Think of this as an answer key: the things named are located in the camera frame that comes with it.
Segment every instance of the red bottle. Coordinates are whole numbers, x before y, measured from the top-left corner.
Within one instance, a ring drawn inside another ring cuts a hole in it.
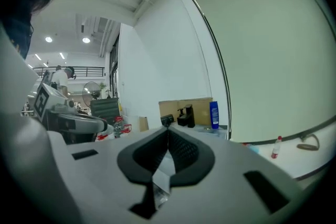
[[[278,157],[278,154],[279,154],[279,151],[280,151],[280,143],[281,143],[281,141],[282,141],[282,137],[278,136],[278,139],[274,143],[274,148],[273,148],[272,155],[271,155],[271,157],[273,159],[275,159],[275,158]]]

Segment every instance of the white shirt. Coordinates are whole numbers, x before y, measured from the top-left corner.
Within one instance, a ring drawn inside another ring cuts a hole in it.
[[[51,82],[57,84],[57,90],[60,91],[59,86],[68,87],[68,75],[63,70],[58,70],[53,74]]]

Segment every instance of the black slot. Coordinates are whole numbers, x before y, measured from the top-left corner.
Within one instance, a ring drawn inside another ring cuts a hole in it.
[[[271,214],[289,202],[260,172],[250,171],[244,176]]]
[[[72,156],[75,160],[78,160],[78,159],[83,159],[83,158],[86,158],[86,157],[90,157],[90,156],[94,156],[98,154],[97,151],[95,150],[88,150],[88,151],[82,151],[82,152],[77,152],[77,153],[73,153]]]

